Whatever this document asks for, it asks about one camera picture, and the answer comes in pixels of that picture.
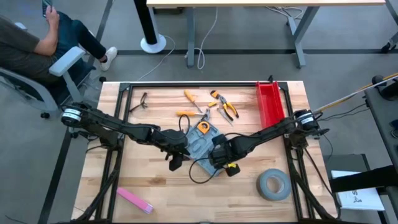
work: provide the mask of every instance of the sneaker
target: sneaker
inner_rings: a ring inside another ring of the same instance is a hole
[[[106,51],[105,55],[108,58],[108,60],[105,63],[100,63],[100,66],[99,66],[102,71],[105,72],[110,68],[111,63],[112,63],[113,59],[116,58],[117,54],[118,54],[118,50],[116,47],[111,47],[110,49],[108,49]]]

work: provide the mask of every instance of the smartphone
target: smartphone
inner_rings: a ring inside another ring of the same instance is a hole
[[[45,12],[47,10],[47,6],[52,7],[52,0],[42,0],[42,9],[43,9],[43,17],[45,18]]]

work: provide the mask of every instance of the gray duct tape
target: gray duct tape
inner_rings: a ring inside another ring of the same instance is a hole
[[[267,185],[268,179],[274,179],[278,183],[278,191],[273,192]],[[287,198],[292,191],[292,186],[287,175],[279,169],[268,169],[257,178],[257,190],[261,197],[276,201]]]

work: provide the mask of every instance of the concrete floor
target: concrete floor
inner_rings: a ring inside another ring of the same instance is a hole
[[[55,7],[84,24],[96,34],[107,0],[54,1]],[[0,14],[25,24],[29,32],[43,37],[47,31],[41,16],[41,2],[0,0]],[[214,8],[196,9],[197,45],[211,26]],[[220,8],[218,22],[208,36],[205,49],[292,49],[286,18],[263,7]],[[170,36],[176,49],[186,49],[184,15],[159,15],[160,33]],[[380,49],[397,32],[385,6],[323,7],[303,39],[305,49]],[[101,43],[120,50],[140,50],[143,37],[133,1],[115,0]],[[168,41],[167,49],[173,47]],[[103,75],[108,81],[134,81],[158,64],[163,55],[119,56]],[[345,96],[370,82],[375,75],[398,71],[398,54],[311,54],[307,66],[295,68],[294,55],[207,55],[203,70],[188,69],[183,55],[171,55],[145,81],[180,80],[303,80],[310,106],[316,109]],[[98,93],[88,94],[98,97]],[[363,103],[357,96],[331,115],[348,111]],[[65,127],[59,118],[42,120],[40,112],[13,100],[0,88],[0,223],[15,223],[12,218],[36,223],[60,150]],[[371,168],[391,163],[370,112],[322,123],[331,131],[328,138],[334,154],[365,153]],[[320,140],[324,155],[330,146]],[[61,184],[50,215],[50,223],[67,221],[73,209],[86,140],[73,141]],[[378,223],[374,212],[343,211],[347,221]]]

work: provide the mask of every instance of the red toolbox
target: red toolbox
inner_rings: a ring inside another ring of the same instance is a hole
[[[279,95],[279,86],[277,82],[273,82],[269,84],[257,83],[256,87],[261,126],[268,128],[285,118]]]

